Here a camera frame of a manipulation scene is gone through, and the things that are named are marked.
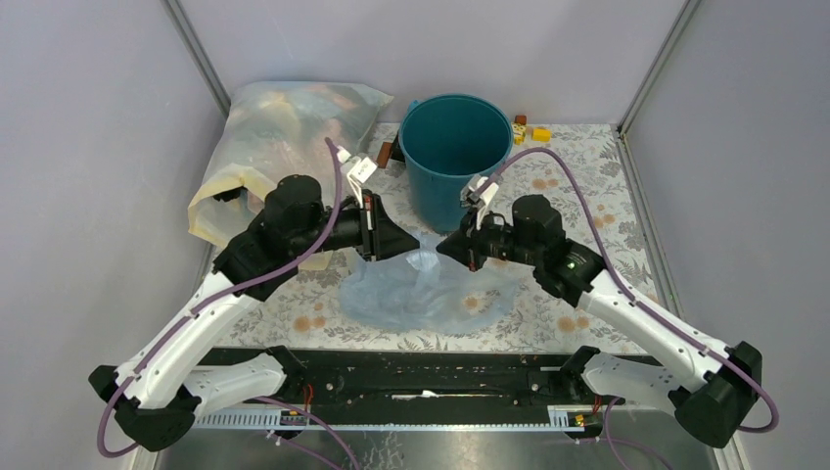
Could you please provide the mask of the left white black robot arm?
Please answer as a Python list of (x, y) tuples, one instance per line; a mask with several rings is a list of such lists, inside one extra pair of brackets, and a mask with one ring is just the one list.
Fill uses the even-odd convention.
[(200, 362), (231, 326), (295, 277), (309, 256), (352, 248), (373, 261), (419, 246), (387, 215), (379, 195), (362, 190), (326, 206), (315, 178), (283, 178), (163, 330), (122, 365), (101, 365), (90, 374), (90, 385), (107, 405), (104, 420), (114, 421), (134, 447), (159, 451), (220, 409), (261, 397), (297, 399), (302, 368), (284, 348), (209, 370)]

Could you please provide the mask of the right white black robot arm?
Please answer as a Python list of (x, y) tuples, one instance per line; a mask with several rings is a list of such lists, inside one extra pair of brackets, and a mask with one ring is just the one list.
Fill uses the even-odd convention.
[(528, 265), (540, 288), (622, 332), (650, 356), (648, 365), (581, 347), (564, 366), (563, 394), (585, 403), (595, 395), (633, 400), (675, 418), (693, 438), (723, 448), (760, 398), (761, 352), (729, 346), (637, 292), (595, 251), (568, 238), (562, 217), (541, 195), (512, 205), (512, 220), (467, 195), (459, 228), (438, 252), (472, 271), (488, 259)]

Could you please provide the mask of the light blue plastic trash bag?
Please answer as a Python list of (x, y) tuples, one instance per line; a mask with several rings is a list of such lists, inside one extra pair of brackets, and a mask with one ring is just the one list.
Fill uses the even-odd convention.
[(359, 260), (339, 288), (347, 317), (371, 327), (466, 335), (509, 314), (520, 283), (491, 270), (470, 271), (436, 251), (440, 237), (417, 233), (420, 247), (379, 261)]

